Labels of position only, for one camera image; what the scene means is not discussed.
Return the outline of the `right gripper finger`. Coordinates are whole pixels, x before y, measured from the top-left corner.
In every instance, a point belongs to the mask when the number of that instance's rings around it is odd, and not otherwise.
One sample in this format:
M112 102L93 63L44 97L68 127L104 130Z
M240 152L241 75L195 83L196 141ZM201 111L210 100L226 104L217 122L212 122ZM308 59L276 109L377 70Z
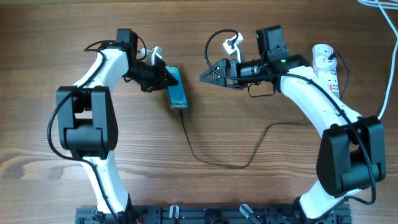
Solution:
M218 85L218 86L226 86L225 77L218 75L217 73L213 72L212 70L201 74L200 81L209 83L209 84L213 84L213 85Z
M217 74L226 75L227 74L226 63L227 63L226 58L220 59L215 63L211 63L209 60L207 60L207 64L209 66L208 73L217 73Z

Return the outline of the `smartphone with teal screen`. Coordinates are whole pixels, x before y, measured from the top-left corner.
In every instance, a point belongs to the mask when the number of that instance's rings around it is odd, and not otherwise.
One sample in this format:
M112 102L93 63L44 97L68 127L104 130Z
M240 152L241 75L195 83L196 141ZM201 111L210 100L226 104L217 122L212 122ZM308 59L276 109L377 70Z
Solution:
M178 85L168 86L170 107L173 109L187 109L188 101L183 87L180 71L177 67L166 66L167 71L178 81Z

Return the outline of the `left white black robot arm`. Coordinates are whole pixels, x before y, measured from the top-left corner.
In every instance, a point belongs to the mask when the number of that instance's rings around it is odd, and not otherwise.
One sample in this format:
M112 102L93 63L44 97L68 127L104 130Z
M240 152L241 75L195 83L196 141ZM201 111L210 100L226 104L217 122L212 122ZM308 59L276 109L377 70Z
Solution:
M73 85L59 87L57 106L47 126L51 150L85 168L97 198L94 221L99 223L134 223L139 219L114 156L118 123L112 92L120 79L134 80L148 93L180 84L155 52L150 53L149 62L137 57L141 40L131 29L118 29L114 40L87 46L85 51L95 52L96 60Z

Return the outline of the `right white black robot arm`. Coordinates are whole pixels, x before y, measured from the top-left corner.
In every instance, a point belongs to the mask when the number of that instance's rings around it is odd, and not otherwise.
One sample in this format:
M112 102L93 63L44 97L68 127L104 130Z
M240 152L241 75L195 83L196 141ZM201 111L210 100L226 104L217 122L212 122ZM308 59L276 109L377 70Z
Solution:
M256 40L260 59L244 62L239 50L243 37L234 31L223 46L236 58L209 63L200 80L232 89L269 82L302 110L321 137L318 179L295 199L287 218L292 223L336 218L340 205L356 200L364 189L375 192L385 178L384 127L376 116L365 118L347 107L302 55L289 54L280 26L257 30Z

